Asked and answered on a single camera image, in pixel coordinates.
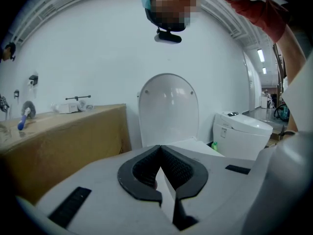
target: ceiling light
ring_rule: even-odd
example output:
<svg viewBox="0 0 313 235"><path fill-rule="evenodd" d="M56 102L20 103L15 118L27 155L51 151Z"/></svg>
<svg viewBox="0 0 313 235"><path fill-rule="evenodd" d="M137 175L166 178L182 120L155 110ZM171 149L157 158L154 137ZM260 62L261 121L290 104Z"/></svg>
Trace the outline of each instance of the ceiling light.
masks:
<svg viewBox="0 0 313 235"><path fill-rule="evenodd" d="M261 62L264 62L265 59L264 59L264 55L263 55L262 49L258 49L258 54L259 54L259 57L260 57Z"/></svg>

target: black vent slot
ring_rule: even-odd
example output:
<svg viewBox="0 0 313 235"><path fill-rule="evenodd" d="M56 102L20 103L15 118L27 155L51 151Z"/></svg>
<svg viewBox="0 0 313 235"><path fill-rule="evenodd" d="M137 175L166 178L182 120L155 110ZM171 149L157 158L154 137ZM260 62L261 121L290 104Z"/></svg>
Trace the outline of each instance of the black vent slot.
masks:
<svg viewBox="0 0 313 235"><path fill-rule="evenodd" d="M251 169L249 169L249 168L239 167L239 166L235 166L235 165L231 165L231 164L226 166L225 169L235 171L238 173L242 173L245 175L248 175L249 172L251 171Z"/></svg>
<svg viewBox="0 0 313 235"><path fill-rule="evenodd" d="M49 216L49 219L66 228L90 193L90 189L77 187Z"/></svg>

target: white toilet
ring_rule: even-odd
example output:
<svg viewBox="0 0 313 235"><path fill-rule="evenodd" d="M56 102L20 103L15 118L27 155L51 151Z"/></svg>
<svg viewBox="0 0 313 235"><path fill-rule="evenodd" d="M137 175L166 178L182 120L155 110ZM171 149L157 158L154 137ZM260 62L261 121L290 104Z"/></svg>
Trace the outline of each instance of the white toilet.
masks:
<svg viewBox="0 0 313 235"><path fill-rule="evenodd" d="M215 114L213 138L225 157L256 160L272 132L269 124L237 112Z"/></svg>
<svg viewBox="0 0 313 235"><path fill-rule="evenodd" d="M175 74L159 74L142 88L138 100L142 146L170 144L220 156L202 141L198 99L194 89Z"/></svg>

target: toilet seat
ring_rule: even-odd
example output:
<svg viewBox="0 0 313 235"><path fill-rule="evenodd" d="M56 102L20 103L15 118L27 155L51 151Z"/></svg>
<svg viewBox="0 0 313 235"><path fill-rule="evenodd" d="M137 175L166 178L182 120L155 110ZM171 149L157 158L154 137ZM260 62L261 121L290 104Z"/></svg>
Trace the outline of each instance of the toilet seat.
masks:
<svg viewBox="0 0 313 235"><path fill-rule="evenodd" d="M199 105L192 86L182 77L163 73L148 80L138 99L142 146L173 145L222 156L197 141Z"/></svg>

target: brown cardboard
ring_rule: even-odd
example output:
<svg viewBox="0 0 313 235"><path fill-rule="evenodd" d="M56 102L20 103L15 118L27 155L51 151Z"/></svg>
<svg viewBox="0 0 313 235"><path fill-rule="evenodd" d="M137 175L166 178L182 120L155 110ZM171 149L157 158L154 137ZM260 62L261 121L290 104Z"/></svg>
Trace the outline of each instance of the brown cardboard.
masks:
<svg viewBox="0 0 313 235"><path fill-rule="evenodd" d="M22 131L19 121L0 122L0 157L15 193L32 204L87 164L131 149L125 105L38 114Z"/></svg>

